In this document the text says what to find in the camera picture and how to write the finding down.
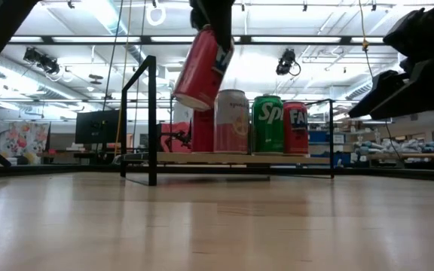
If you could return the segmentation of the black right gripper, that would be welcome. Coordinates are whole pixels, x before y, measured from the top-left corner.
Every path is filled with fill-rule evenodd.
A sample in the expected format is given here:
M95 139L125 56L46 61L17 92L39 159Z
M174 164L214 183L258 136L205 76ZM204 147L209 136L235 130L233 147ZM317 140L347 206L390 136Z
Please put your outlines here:
M433 111L434 58L429 58L434 57L434 8L403 16L383 43L419 63L411 74L388 70L375 75L372 89L348 112L350 118L370 115L372 119L386 119Z

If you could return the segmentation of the red Fanta strawberry can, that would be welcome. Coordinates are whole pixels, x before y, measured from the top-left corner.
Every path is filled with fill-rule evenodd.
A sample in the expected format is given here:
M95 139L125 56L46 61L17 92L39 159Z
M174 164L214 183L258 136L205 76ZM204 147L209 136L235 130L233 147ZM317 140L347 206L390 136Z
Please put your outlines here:
M196 35L173 91L173 96L186 107L207 111L214 106L223 77L234 53L234 41L224 50L218 45L211 25Z
M302 102L283 103L284 153L291 155L308 154L307 108Z

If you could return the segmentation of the pink grey Spindrift can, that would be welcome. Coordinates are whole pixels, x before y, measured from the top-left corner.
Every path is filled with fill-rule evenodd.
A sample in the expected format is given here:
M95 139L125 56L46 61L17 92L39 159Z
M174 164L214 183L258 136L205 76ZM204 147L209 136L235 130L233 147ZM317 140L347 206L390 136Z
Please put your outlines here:
M247 154L249 101L242 90L219 91L214 107L214 152Z

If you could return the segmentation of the green Sprite can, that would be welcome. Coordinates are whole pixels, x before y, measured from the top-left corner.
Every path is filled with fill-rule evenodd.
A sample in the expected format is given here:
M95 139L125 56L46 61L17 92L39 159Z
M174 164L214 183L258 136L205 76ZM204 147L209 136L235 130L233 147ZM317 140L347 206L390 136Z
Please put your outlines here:
M254 154L282 154L284 145L283 101L279 96L264 95L252 105Z

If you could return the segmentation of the plain red beverage can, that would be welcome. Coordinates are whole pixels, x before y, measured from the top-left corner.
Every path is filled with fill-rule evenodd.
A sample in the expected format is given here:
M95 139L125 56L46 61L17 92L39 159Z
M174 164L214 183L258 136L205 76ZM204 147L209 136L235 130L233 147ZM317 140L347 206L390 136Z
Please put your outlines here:
M191 151L213 152L214 111L194 111L191 122Z

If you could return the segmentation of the cluttered background workbench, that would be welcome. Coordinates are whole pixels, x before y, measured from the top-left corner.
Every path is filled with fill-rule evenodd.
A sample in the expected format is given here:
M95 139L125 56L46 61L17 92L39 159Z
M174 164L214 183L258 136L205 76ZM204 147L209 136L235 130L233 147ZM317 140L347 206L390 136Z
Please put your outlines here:
M381 143L355 142L353 146L357 161L368 162L370 167L434 169L434 142L384 139Z

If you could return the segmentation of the blue storage bin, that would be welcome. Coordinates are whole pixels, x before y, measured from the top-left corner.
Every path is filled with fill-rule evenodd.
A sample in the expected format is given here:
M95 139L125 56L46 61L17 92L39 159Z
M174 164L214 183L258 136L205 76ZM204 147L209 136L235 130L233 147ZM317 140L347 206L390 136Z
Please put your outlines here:
M329 144L329 132L324 130L309 131L309 143L311 144Z

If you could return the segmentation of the red background object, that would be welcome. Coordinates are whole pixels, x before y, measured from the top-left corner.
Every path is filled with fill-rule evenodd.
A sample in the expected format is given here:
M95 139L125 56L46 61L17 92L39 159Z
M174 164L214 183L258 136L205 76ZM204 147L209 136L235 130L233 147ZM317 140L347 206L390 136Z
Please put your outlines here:
M157 150L165 153L191 152L191 125L189 122L160 123L157 125Z

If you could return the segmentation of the black computer monitor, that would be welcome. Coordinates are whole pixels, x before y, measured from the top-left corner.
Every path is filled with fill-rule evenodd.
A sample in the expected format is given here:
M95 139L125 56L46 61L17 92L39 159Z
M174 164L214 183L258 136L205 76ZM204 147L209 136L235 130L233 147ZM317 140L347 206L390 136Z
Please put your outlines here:
M78 113L76 118L75 143L115 143L119 111L94 111Z

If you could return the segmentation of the black overhead frame bar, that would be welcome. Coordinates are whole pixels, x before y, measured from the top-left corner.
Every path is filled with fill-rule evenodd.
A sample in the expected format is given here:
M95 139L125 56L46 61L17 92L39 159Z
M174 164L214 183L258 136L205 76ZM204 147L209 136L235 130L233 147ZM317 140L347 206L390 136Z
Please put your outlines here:
M364 40L370 45L384 45L381 36L362 36L343 35L236 35L234 43L237 45L335 45L335 46L358 46ZM70 35L70 36L14 36L8 42L13 45L186 45L194 41L191 35L172 35L172 36L150 36L150 35L130 35L118 36L110 35Z

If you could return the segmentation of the black frame wooden shelf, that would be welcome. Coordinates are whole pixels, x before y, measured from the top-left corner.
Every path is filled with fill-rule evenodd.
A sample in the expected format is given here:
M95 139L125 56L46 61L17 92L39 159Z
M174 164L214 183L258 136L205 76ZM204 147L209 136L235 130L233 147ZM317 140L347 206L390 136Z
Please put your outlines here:
M149 82L148 82L148 167L144 167L142 171L147 173L147 178L143 181L131 180L126 177L127 166L132 163L130 160L126 160L127 153L127 92L128 90L139 80L139 77L148 71ZM139 65L138 69L134 72L133 76L122 88L121 97L121 117L124 123L119 124L119 128L122 132L121 135L121 168L120 176L128 181L142 184L150 187L155 187L157 185L157 145L159 140L157 139L157 98L156 98L156 78L157 78L157 60L155 56L147 56ZM174 171L176 174L242 174L242 175L324 175L324 178L329 178L334 181L335 178L335 168L333 165L334 154L331 154L330 161L328 161L328 169L276 169L257 167L257 168L236 168L227 169L225 171L217 172L214 168L191 168L184 167L180 171Z

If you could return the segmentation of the floral wall banner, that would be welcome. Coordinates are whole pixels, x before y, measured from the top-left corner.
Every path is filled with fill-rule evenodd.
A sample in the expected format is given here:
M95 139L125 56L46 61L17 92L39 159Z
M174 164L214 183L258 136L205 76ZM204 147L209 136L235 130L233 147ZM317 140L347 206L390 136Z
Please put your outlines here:
M30 165L41 164L50 123L0 121L0 154L5 158L25 157Z

